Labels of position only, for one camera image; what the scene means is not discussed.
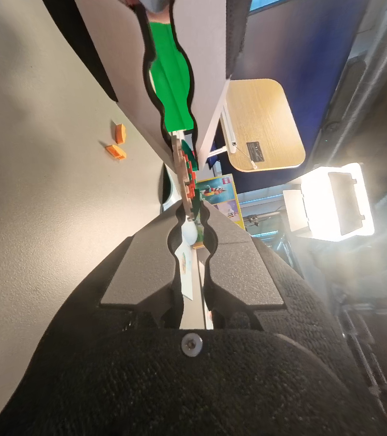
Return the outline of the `green screen cloth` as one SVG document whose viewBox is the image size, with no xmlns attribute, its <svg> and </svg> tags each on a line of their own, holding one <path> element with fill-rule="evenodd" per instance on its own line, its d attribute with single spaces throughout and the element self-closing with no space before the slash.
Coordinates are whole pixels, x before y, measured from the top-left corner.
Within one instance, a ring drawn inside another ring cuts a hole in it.
<svg viewBox="0 0 387 436">
<path fill-rule="evenodd" d="M 189 131 L 194 128 L 187 97 L 191 80 L 185 57 L 178 50 L 170 24 L 151 22 L 151 35 L 156 58 L 151 65 L 155 92 L 164 107 L 167 131 Z"/>
</svg>

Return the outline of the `open instruction booklet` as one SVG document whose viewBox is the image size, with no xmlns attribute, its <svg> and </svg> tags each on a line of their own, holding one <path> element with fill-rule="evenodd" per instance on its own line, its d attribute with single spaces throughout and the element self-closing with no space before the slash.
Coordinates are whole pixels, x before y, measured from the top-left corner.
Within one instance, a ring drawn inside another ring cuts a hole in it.
<svg viewBox="0 0 387 436">
<path fill-rule="evenodd" d="M 161 183 L 159 185 L 161 212 L 166 211 L 179 200 L 181 195 L 175 186 L 168 167 L 163 164 L 161 172 Z M 196 242 L 198 232 L 196 224 L 188 217 L 181 226 L 182 242 L 175 251 L 180 265 L 181 291 L 184 297 L 194 300 L 193 286 L 193 245 Z"/>
</svg>

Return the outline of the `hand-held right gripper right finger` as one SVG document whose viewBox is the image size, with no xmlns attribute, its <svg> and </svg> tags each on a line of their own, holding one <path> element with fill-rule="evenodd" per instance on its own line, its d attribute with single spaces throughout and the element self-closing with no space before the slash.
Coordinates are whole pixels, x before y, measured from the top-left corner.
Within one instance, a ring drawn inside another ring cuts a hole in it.
<svg viewBox="0 0 387 436">
<path fill-rule="evenodd" d="M 201 203 L 207 308 L 224 320 L 235 313 L 280 310 L 285 302 L 251 235 L 207 201 Z"/>
</svg>

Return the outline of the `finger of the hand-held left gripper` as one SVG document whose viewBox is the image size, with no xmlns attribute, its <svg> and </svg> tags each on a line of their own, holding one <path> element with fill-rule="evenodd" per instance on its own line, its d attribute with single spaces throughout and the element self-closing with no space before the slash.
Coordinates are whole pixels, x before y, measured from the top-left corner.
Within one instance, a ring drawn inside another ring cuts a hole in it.
<svg viewBox="0 0 387 436">
<path fill-rule="evenodd" d="M 177 0 L 173 6 L 176 37 L 193 73 L 191 112 L 198 161 L 209 156 L 229 85 L 226 12 L 225 0 Z"/>
<path fill-rule="evenodd" d="M 116 0 L 77 0 L 76 5 L 120 110 L 163 162 L 173 164 L 172 150 L 161 132 L 161 115 L 146 90 L 145 44 L 136 14 Z"/>
</svg>

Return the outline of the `colourful lego set box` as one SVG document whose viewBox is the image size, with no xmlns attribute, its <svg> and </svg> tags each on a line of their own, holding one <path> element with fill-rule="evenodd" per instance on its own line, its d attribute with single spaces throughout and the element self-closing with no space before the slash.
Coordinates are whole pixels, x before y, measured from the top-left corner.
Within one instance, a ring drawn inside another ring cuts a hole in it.
<svg viewBox="0 0 387 436">
<path fill-rule="evenodd" d="M 208 201 L 232 222 L 245 230 L 238 195 L 231 174 L 208 180 L 196 180 L 200 200 Z"/>
</svg>

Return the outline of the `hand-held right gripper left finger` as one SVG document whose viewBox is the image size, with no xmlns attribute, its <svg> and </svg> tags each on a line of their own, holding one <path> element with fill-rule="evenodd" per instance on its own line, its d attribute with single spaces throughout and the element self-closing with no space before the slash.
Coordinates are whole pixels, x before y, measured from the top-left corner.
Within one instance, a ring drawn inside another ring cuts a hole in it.
<svg viewBox="0 0 387 436">
<path fill-rule="evenodd" d="M 136 232 L 114 273 L 101 305 L 181 319 L 184 298 L 176 250 L 182 243 L 184 207 L 176 202 Z"/>
</svg>

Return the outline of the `round colourful lego model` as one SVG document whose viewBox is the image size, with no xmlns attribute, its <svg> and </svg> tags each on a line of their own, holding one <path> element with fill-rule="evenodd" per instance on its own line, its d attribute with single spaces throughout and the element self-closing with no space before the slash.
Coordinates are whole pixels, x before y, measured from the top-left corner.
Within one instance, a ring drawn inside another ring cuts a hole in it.
<svg viewBox="0 0 387 436">
<path fill-rule="evenodd" d="M 196 171 L 192 170 L 190 161 L 181 149 L 181 140 L 186 141 L 185 132 L 183 130 L 174 131 L 170 136 L 174 166 L 180 185 L 185 214 L 190 221 L 195 221 L 200 212 L 201 200 L 199 191 L 196 188 Z"/>
</svg>

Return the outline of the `teal curved lego piece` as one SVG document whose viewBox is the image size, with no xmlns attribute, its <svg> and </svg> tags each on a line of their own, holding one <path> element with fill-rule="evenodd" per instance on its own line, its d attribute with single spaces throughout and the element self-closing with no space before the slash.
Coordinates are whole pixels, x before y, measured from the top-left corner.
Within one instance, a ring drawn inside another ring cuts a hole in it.
<svg viewBox="0 0 387 436">
<path fill-rule="evenodd" d="M 187 156 L 187 159 L 190 161 L 191 166 L 192 166 L 192 170 L 198 171 L 198 163 L 196 160 L 196 156 L 195 156 L 193 150 L 190 148 L 190 146 L 188 145 L 188 143 L 184 139 L 181 140 L 181 149 L 182 149 L 183 153 Z"/>
</svg>

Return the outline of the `bright studio light panel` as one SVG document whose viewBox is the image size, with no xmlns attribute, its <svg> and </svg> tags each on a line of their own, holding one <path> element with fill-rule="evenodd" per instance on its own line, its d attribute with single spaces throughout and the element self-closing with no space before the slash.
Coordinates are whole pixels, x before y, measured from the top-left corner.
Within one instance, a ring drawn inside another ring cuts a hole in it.
<svg viewBox="0 0 387 436">
<path fill-rule="evenodd" d="M 283 190 L 289 229 L 295 236 L 338 243 L 375 232 L 359 163 L 319 166 Z"/>
</svg>

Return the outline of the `wooden side table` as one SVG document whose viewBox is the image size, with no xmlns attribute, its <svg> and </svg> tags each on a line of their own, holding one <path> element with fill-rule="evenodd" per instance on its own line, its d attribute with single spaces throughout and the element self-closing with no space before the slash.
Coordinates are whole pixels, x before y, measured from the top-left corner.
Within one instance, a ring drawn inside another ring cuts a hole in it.
<svg viewBox="0 0 387 436">
<path fill-rule="evenodd" d="M 224 147 L 198 150 L 202 169 L 208 158 L 225 154 L 243 173 L 299 167 L 305 149 L 282 85 L 273 79 L 225 81 L 217 106 Z"/>
</svg>

